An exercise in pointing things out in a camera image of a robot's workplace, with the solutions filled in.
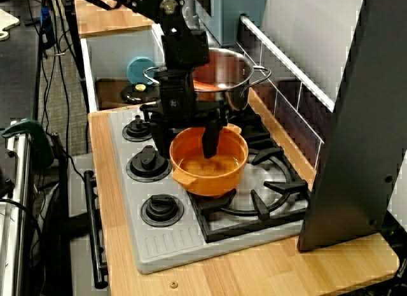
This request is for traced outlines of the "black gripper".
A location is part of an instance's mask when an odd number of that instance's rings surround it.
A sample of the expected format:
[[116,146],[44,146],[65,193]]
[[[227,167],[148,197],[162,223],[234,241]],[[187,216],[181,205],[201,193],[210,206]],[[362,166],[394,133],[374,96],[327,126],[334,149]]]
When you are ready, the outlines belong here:
[[210,159],[217,153],[219,134],[224,123],[221,118],[229,116],[224,91],[216,86],[193,79],[191,72],[158,71],[160,98],[152,105],[141,106],[145,118],[150,118],[149,128],[155,146],[163,157],[170,156],[170,145],[177,136],[178,124],[164,118],[215,117],[204,125],[202,135],[203,155]]

